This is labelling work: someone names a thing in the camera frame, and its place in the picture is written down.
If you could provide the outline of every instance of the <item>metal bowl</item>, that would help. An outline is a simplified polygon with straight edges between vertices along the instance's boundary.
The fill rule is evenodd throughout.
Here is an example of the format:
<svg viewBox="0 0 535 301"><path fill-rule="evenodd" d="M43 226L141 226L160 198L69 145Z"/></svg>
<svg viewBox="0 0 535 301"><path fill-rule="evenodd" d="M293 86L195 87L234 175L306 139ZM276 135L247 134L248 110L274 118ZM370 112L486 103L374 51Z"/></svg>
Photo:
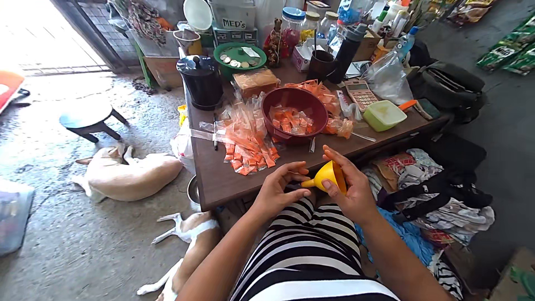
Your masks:
<svg viewBox="0 0 535 301"><path fill-rule="evenodd" d="M188 183L188 199L194 203L200 204L199 202L199 187L197 186L197 175L193 176Z"/></svg>

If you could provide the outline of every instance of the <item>blue cloth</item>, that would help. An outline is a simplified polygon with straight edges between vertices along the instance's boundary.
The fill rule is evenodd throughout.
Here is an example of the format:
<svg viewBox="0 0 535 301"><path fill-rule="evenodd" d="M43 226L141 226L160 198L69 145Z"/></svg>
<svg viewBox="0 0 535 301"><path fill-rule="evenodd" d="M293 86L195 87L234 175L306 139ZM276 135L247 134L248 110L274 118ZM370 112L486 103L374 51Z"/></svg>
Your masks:
<svg viewBox="0 0 535 301"><path fill-rule="evenodd" d="M420 259L424 266L429 266L431 263L431 257L434 255L433 246L431 243L426 241L420 234L420 228L409 223L405 222L403 225L400 225L394 221L392 215L397 212L388 212L382 208L377 207L379 213L388 221L388 223L394 228L398 233L401 239L407 244L409 249ZM364 240L364 235L362 233L362 228L359 225L355 224L355 229L362 239L362 243L366 245ZM370 252L368 252L368 258L373 262Z"/></svg>

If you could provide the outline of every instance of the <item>orange handle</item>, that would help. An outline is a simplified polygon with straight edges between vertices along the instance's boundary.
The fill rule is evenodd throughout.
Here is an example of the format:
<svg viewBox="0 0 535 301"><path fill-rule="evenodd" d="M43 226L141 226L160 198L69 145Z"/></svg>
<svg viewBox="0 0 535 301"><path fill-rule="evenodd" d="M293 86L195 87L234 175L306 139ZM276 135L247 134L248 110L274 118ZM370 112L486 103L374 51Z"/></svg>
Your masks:
<svg viewBox="0 0 535 301"><path fill-rule="evenodd" d="M412 100L409 100L408 102L402 104L401 106L398 106L398 108L400 108L400 110L402 110L402 111L405 111L408 108L414 106L415 104L416 104L416 100L412 99Z"/></svg>

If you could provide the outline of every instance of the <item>yellow funnel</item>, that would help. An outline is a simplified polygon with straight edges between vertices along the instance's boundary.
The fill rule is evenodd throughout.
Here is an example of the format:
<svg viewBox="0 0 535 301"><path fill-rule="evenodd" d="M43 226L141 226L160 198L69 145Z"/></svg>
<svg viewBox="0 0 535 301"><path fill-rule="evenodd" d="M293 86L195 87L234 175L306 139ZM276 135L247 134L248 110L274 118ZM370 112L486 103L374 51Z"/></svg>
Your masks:
<svg viewBox="0 0 535 301"><path fill-rule="evenodd" d="M322 184L322 181L325 179L331 180L331 182L338 186L338 189L340 189L341 193L344 195L346 194L346 181L343 178L342 168L334 161L329 161L327 164L323 165L323 167L316 174L316 177L312 180L301 183L301 187L307 188L315 186L327 192Z"/></svg>

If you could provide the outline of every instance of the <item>green bowl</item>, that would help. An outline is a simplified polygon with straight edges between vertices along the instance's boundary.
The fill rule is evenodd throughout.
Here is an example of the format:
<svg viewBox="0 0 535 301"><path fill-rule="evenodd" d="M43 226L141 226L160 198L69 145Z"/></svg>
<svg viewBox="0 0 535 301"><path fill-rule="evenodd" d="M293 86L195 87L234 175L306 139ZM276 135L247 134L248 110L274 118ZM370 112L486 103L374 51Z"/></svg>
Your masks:
<svg viewBox="0 0 535 301"><path fill-rule="evenodd" d="M221 61L221 59L219 57L221 55L223 55L223 54L231 54L229 56L231 58L233 58L233 59L236 59L239 62L245 62L245 61L251 60L251 57L248 56L247 54L243 54L243 55L238 54L237 47L251 47L256 53L258 53L258 55L260 55L260 62L258 63L258 65L251 66L251 67L248 67L248 68L241 68L241 67L237 68L237 67L232 67L229 64L225 64L223 61ZM264 53L264 51L262 49L260 49L260 48L258 48L256 46L253 46L251 44L238 43L238 42L224 43L224 44L219 45L213 51L213 56L215 57L215 59L219 63L219 65L221 66L221 68L220 68L221 74L223 74L223 76L227 80L233 80L234 78L232 77L232 75L235 74L235 73L242 73L242 72L245 72L245 71L254 70L254 69L258 69L258 68L262 67L266 63L266 61L268 59L266 57L266 54Z"/></svg>

